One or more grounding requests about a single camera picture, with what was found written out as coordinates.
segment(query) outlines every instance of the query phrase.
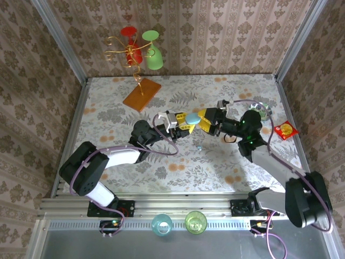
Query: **damask wallpaper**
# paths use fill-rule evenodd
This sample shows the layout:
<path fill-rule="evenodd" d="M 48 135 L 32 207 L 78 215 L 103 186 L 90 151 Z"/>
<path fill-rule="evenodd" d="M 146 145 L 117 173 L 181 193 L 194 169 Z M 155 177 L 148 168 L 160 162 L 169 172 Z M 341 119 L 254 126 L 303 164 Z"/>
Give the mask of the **damask wallpaper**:
<path fill-rule="evenodd" d="M 105 61 L 108 36 L 128 25 L 157 30 L 164 67 L 155 74 L 273 73 L 311 0 L 48 0 L 88 77 L 131 74 Z"/>
<path fill-rule="evenodd" d="M 326 179 L 345 244 L 345 2 L 329 0 L 283 80 L 310 169 Z"/>
<path fill-rule="evenodd" d="M 0 258 L 24 258 L 80 84 L 30 1 L 0 1 Z"/>

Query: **orange wooden base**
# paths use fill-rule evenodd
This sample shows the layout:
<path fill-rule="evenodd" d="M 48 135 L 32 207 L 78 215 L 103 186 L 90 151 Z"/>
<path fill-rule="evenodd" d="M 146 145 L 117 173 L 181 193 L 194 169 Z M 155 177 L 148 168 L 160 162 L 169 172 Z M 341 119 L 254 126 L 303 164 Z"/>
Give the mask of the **orange wooden base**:
<path fill-rule="evenodd" d="M 153 96 L 159 91 L 162 87 L 160 84 L 157 84 L 150 79 L 144 78 L 140 82 L 142 91 L 144 95 L 141 95 L 139 85 L 134 88 L 134 90 L 123 100 L 123 104 L 128 107 L 135 109 L 138 112 L 141 112 L 145 106 L 151 101 Z"/>

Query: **red snack packet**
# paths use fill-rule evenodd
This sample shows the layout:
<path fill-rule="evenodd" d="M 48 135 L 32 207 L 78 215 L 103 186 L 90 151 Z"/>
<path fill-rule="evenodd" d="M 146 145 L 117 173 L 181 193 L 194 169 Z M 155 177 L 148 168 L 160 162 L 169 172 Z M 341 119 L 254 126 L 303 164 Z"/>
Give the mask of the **red snack packet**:
<path fill-rule="evenodd" d="M 285 121 L 283 124 L 274 127 L 274 131 L 284 140 L 299 133 L 297 129 L 295 129 L 288 121 Z"/>

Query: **floral tablecloth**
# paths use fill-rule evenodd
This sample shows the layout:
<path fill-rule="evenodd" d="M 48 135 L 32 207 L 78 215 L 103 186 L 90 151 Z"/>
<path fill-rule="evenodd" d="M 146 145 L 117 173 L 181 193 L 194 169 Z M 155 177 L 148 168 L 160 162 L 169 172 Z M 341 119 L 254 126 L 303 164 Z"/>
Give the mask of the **floral tablecloth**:
<path fill-rule="evenodd" d="M 270 74 L 147 78 L 161 84 L 162 88 L 141 113 L 122 104 L 136 85 L 132 77 L 93 78 L 75 148 L 84 141 L 97 147 L 124 145 L 134 123 L 140 119 L 151 124 L 159 111 L 196 112 L 216 107 L 217 101 L 222 99 L 265 102 L 273 110 L 275 124 L 286 121 L 277 86 Z M 228 117 L 239 120 L 248 106 L 234 104 L 229 108 Z M 263 122 L 261 133 L 265 140 L 270 132 L 270 122 Z M 150 154 L 142 163 L 108 168 L 101 182 L 117 193 L 244 192 L 262 186 L 284 191 L 268 172 L 243 158 L 237 144 L 225 143 L 222 135 L 212 137 L 196 128 L 192 135 L 178 140 L 177 144 L 178 155 Z M 282 141 L 274 134 L 272 146 L 284 158 L 300 166 L 292 138 Z M 175 151 L 166 141 L 156 143 L 153 149 Z"/>

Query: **robotic arm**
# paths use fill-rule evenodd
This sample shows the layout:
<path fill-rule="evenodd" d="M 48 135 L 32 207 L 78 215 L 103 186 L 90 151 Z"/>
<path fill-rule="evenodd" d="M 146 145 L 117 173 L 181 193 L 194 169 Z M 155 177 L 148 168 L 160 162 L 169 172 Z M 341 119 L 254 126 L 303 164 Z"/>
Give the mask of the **robotic arm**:
<path fill-rule="evenodd" d="M 90 142 L 84 142 L 63 164 L 59 171 L 60 176 L 69 184 L 73 182 L 72 187 L 78 195 L 87 196 L 103 207 L 116 208 L 118 198 L 99 182 L 104 169 L 125 163 L 139 163 L 149 155 L 149 146 L 162 140 L 163 136 L 176 142 L 177 139 L 191 134 L 198 124 L 203 131 L 212 136 L 218 137 L 225 133 L 241 138 L 238 142 L 241 155 L 268 171 L 285 186 L 285 193 L 273 192 L 263 187 L 251 191 L 247 200 L 230 201 L 233 216 L 260 215 L 265 209 L 270 209 L 286 214 L 297 227 L 305 227 L 327 216 L 321 203 L 305 182 L 272 156 L 273 154 L 279 157 L 277 153 L 268 150 L 267 142 L 260 135 L 260 114 L 256 111 L 246 111 L 239 121 L 229 119 L 226 117 L 227 104 L 229 102 L 225 100 L 219 101 L 215 108 L 206 108 L 192 114 L 168 111 L 158 113 L 158 118 L 162 118 L 164 123 L 156 129 L 150 127 L 147 121 L 139 120 L 133 127 L 129 145 L 115 151 L 103 149 L 103 152 L 98 152 Z M 94 156 L 87 166 L 74 177 L 80 165 L 91 154 Z M 307 179 L 332 212 L 322 176 L 318 172 L 305 173 L 286 160 L 284 163 Z"/>

